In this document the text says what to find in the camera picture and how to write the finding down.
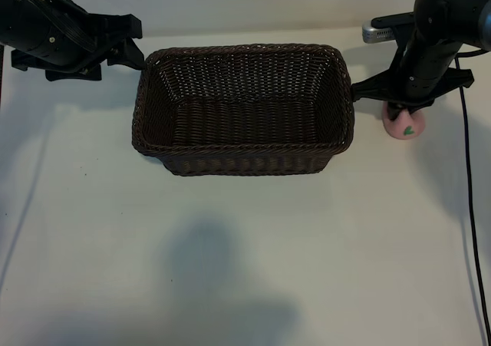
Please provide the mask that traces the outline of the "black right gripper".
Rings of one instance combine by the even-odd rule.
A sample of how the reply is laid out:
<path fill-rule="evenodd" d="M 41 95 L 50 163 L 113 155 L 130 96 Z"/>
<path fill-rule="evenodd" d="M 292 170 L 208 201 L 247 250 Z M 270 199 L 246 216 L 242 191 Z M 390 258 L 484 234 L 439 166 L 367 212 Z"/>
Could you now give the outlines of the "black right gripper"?
<path fill-rule="evenodd" d="M 430 44 L 415 31 L 407 45 L 397 49 L 389 69 L 351 86 L 353 100 L 386 101 L 389 120 L 396 120 L 403 107 L 412 116 L 436 98 L 473 84 L 471 70 L 450 66 L 461 47 L 448 39 Z"/>

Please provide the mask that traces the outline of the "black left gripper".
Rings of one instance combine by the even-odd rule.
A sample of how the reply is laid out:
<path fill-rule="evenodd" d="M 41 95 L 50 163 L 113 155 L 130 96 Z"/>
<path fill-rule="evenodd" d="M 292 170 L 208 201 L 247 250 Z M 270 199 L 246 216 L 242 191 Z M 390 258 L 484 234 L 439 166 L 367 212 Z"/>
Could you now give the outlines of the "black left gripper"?
<path fill-rule="evenodd" d="M 48 81 L 101 81 L 103 61 L 143 70 L 134 43 L 142 37 L 134 15 L 91 14 L 72 0 L 10 0 L 12 67 L 45 70 Z"/>

